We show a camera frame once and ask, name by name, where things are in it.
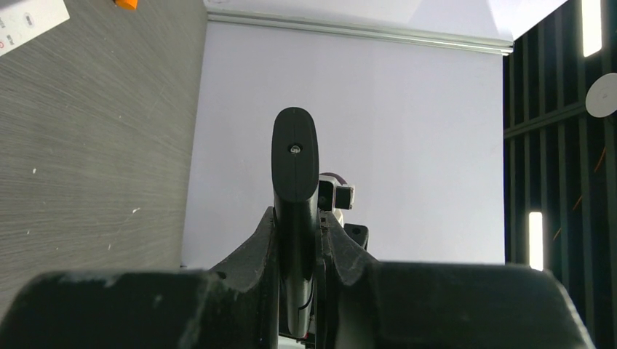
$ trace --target white wall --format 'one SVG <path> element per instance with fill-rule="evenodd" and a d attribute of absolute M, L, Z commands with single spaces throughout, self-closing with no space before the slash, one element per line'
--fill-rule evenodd
<path fill-rule="evenodd" d="M 382 260 L 503 262 L 502 58 L 210 23 L 183 261 L 209 268 L 272 204 L 270 142 L 315 119 L 320 171 L 357 187 L 346 221 Z"/>
<path fill-rule="evenodd" d="M 565 0 L 204 0 L 210 9 L 269 13 L 513 41 Z"/>

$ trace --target black wall panel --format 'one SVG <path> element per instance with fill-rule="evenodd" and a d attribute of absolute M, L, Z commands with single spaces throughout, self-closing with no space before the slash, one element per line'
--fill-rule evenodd
<path fill-rule="evenodd" d="M 504 58 L 506 260 L 528 263 L 528 214 L 542 211 L 545 268 L 597 347 L 617 349 L 616 116 L 593 118 L 584 105 L 617 70 L 617 0 L 602 1 L 603 46 L 589 57 L 581 1 L 566 1 Z"/>

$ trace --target orange object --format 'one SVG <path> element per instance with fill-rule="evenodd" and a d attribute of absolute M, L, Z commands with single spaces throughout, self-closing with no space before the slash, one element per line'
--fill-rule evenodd
<path fill-rule="evenodd" d="M 116 0 L 116 5 L 123 9 L 137 9 L 137 2 L 139 0 Z"/>

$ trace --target white round object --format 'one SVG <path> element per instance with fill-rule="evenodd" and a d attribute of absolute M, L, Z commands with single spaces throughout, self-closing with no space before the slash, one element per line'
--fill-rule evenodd
<path fill-rule="evenodd" d="M 594 82 L 587 92 L 585 106 L 595 118 L 605 118 L 617 111 L 617 73 L 608 73 Z"/>

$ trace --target light strip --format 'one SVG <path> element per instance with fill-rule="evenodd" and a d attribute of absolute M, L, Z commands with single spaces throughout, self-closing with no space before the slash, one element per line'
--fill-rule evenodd
<path fill-rule="evenodd" d="M 529 266 L 536 270 L 544 269 L 544 232 L 542 213 L 529 214 Z"/>
<path fill-rule="evenodd" d="M 357 38 L 403 42 L 432 47 L 496 53 L 499 55 L 508 55 L 512 53 L 512 42 L 507 40 L 481 39 L 472 36 L 412 31 L 409 29 L 387 28 L 374 25 L 337 23 L 325 20 L 254 12 L 208 9 L 208 21 L 353 36 Z"/>
<path fill-rule="evenodd" d="M 583 14 L 583 56 L 602 49 L 602 0 L 581 0 Z"/>

